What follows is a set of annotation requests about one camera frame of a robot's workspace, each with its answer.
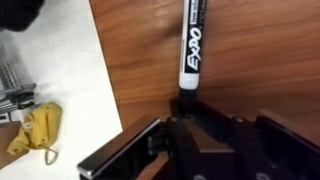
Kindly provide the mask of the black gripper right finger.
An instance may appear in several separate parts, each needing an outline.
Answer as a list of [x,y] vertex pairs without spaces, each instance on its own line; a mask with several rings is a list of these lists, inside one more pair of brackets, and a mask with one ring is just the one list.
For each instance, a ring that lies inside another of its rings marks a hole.
[[287,119],[261,109],[256,127],[269,158],[298,180],[320,180],[320,147],[303,137]]

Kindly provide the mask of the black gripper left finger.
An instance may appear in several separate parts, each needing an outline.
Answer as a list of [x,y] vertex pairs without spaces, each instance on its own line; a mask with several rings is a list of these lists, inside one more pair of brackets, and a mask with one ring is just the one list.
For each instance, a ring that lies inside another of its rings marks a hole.
[[[254,180],[257,163],[249,147],[244,146],[251,127],[212,109],[202,102],[180,99],[170,101],[173,116],[167,132],[170,138],[176,175],[183,180]],[[230,151],[201,151],[192,133],[186,128],[194,123],[210,138],[227,145]]]

